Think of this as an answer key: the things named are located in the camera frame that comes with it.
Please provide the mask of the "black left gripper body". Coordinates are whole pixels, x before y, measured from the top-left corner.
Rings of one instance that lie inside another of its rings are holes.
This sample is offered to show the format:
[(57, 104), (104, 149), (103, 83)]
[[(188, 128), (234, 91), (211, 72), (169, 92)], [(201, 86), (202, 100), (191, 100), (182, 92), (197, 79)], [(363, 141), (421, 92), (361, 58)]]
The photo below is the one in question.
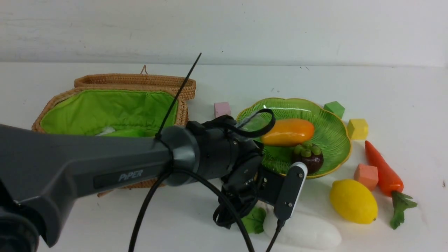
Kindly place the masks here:
[[(285, 176), (261, 165), (259, 157), (237, 164), (230, 174), (220, 178), (221, 191), (235, 208), (236, 217), (220, 199), (219, 226), (229, 229), (237, 220), (246, 217), (258, 201), (274, 207)], [(285, 223), (277, 221), (277, 230), (281, 230)]]

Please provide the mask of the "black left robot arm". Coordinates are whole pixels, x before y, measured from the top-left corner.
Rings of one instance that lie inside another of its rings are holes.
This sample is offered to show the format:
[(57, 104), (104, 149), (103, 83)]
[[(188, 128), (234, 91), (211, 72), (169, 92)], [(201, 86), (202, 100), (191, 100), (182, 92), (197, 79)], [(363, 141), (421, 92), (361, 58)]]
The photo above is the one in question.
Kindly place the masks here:
[(35, 252), (43, 238), (54, 246), (78, 198), (156, 179), (144, 200), (129, 244), (132, 252), (144, 213), (158, 186), (200, 182), (215, 193), (250, 252), (242, 210), (209, 182), (223, 178), (238, 198), (251, 185), (262, 153), (254, 138), (269, 132), (275, 116), (256, 131), (222, 116), (200, 124), (170, 126), (151, 137), (45, 134), (1, 125), (1, 251)]

